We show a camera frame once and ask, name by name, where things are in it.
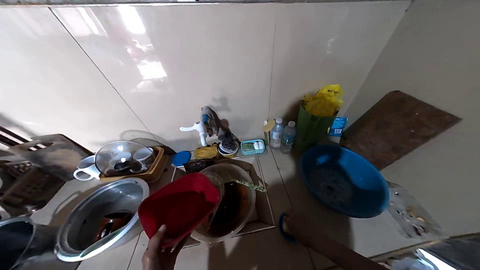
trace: wooden board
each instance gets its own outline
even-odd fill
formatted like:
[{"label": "wooden board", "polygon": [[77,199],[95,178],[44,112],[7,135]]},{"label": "wooden board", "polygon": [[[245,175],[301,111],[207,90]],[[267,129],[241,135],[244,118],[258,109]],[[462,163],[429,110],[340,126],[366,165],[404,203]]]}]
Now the wooden board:
[{"label": "wooden board", "polygon": [[340,145],[381,170],[460,121],[401,91],[392,91],[342,134]]}]

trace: soap dish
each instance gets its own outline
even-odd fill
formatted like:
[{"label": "soap dish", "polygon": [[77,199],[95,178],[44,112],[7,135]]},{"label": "soap dish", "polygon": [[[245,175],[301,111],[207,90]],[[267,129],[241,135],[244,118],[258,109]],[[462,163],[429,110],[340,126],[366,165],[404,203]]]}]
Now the soap dish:
[{"label": "soap dish", "polygon": [[[262,142],[264,144],[264,148],[263,149],[251,149],[251,150],[250,149],[245,149],[244,144],[255,143],[255,142]],[[265,152],[265,143],[262,139],[246,140],[246,141],[243,141],[240,144],[240,149],[241,149],[241,153],[243,155],[262,154],[263,152]]]}]

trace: plastic bowl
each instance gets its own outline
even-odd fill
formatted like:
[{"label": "plastic bowl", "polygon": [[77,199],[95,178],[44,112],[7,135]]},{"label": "plastic bowl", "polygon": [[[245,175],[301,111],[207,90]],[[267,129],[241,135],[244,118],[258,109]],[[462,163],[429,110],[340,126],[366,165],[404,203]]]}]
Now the plastic bowl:
[{"label": "plastic bowl", "polygon": [[300,159],[303,182],[313,196],[353,218],[380,215],[388,206],[388,186],[360,155],[339,146],[315,146]]},{"label": "plastic bowl", "polygon": [[[249,174],[245,170],[243,170],[237,165],[233,165],[229,163],[219,163],[219,164],[212,165],[206,169],[203,169],[201,173],[204,173],[204,172],[216,173],[218,170],[222,170],[222,169],[227,170],[230,176],[237,180],[253,183]],[[204,226],[199,226],[195,228],[195,230],[193,230],[192,234],[190,235],[193,239],[200,242],[204,242],[204,243],[210,243],[210,244],[221,242],[221,241],[224,241],[225,239],[228,239],[236,235],[245,226],[245,224],[247,224],[247,222],[250,219],[250,216],[252,216],[253,212],[255,211],[255,198],[256,198],[255,190],[253,188],[249,188],[243,185],[240,185],[240,186],[241,186],[240,188],[242,188],[246,192],[246,196],[248,197],[248,202],[247,202],[247,205],[243,208],[244,211],[241,211],[243,214],[239,216],[239,218],[236,220],[237,222],[235,223],[235,226],[232,227],[230,231],[224,233],[223,235],[212,235],[205,230]]]}]

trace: metal pot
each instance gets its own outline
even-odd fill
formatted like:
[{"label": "metal pot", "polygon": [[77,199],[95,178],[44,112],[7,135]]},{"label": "metal pot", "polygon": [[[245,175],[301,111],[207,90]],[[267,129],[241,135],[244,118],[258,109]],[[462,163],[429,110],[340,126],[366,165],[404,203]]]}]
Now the metal pot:
[{"label": "metal pot", "polygon": [[[97,189],[73,209],[60,227],[55,254],[63,261],[81,261],[132,240],[143,230],[137,210],[148,195],[147,183],[133,177],[123,178]],[[115,232],[114,237],[95,248],[89,248],[95,242],[104,216],[119,210],[128,210],[134,213],[134,216]]]},{"label": "metal pot", "polygon": [[78,263],[60,261],[53,253],[56,232],[28,217],[0,222],[0,269],[76,269]]}]

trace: soap bar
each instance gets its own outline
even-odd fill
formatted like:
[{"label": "soap bar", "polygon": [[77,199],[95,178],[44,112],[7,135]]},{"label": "soap bar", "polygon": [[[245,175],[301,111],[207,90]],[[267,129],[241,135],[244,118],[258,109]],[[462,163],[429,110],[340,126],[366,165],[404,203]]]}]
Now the soap bar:
[{"label": "soap bar", "polygon": [[246,144],[243,144],[242,149],[244,151],[252,151],[252,150],[255,150],[255,147],[253,146],[253,143],[246,143]]}]

